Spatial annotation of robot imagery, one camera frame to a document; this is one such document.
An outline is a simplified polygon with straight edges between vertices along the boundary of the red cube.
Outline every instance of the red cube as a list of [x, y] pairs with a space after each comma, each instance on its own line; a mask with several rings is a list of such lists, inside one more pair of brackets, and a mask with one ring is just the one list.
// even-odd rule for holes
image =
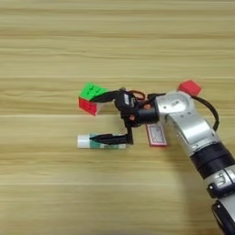
[[86, 99], [82, 99], [81, 97], [78, 98], [78, 105], [79, 107], [88, 112], [89, 114], [95, 116], [97, 113], [97, 104], [92, 103]]
[[198, 96], [202, 88], [193, 80], [181, 83], [178, 87], [178, 91], [188, 93], [189, 95]]

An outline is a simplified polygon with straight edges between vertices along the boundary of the small white label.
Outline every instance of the small white label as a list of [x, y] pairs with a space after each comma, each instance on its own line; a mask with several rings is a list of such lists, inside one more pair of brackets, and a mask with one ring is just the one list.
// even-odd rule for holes
[[146, 127], [151, 146], [167, 146], [163, 125], [160, 122], [148, 124]]
[[124, 94], [124, 99], [125, 99], [126, 105], [129, 106], [129, 96], [127, 94]]

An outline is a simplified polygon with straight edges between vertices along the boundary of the black cable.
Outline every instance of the black cable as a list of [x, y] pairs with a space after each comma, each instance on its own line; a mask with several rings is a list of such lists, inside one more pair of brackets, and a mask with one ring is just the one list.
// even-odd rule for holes
[[213, 129], [215, 131], [217, 131], [218, 125], [219, 125], [219, 115], [218, 115], [218, 111], [215, 109], [215, 107], [213, 105], [211, 105], [206, 99], [203, 99], [201, 97], [197, 97], [194, 95], [191, 95], [191, 97], [193, 99], [195, 99], [196, 101], [200, 102], [201, 104], [203, 104], [204, 106], [206, 106], [210, 110], [210, 112], [213, 114], [213, 116], [215, 118], [215, 123], [214, 123]]
[[[161, 95], [166, 95], [166, 93], [159, 93], [159, 94], [148, 95], [148, 97], [150, 96], [151, 98], [149, 98], [148, 100], [143, 102], [140, 105], [140, 107], [143, 107], [143, 106], [146, 106], [146, 105], [150, 104], [151, 102], [153, 102], [155, 100], [155, 98], [157, 96], [161, 96]], [[201, 103], [202, 105], [206, 106], [210, 110], [210, 112], [213, 114], [213, 116], [215, 118], [215, 123], [213, 125], [213, 129], [215, 131], [217, 131], [218, 130], [218, 125], [219, 125], [219, 115], [218, 115], [218, 111], [215, 109], [215, 107], [213, 105], [211, 105], [206, 99], [203, 99], [201, 97], [194, 96], [194, 95], [191, 95], [191, 97], [193, 99], [195, 99], [196, 101], [198, 101], [199, 103]]]

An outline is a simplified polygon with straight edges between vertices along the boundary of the wooden table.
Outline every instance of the wooden table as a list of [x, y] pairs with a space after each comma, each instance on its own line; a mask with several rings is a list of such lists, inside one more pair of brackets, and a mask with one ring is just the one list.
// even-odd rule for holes
[[126, 151], [78, 150], [78, 134], [124, 127], [76, 99], [88, 81], [150, 93], [193, 78], [235, 154], [234, 26], [232, 0], [1, 0], [0, 234], [220, 234], [172, 132], [168, 148], [141, 127]]

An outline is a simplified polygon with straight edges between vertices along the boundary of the green cube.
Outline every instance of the green cube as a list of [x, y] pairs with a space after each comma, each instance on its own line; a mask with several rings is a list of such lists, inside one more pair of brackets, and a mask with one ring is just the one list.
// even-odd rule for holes
[[101, 95], [105, 92], [107, 92], [107, 89], [92, 83], [87, 83], [79, 96], [83, 99], [91, 100], [95, 96]]

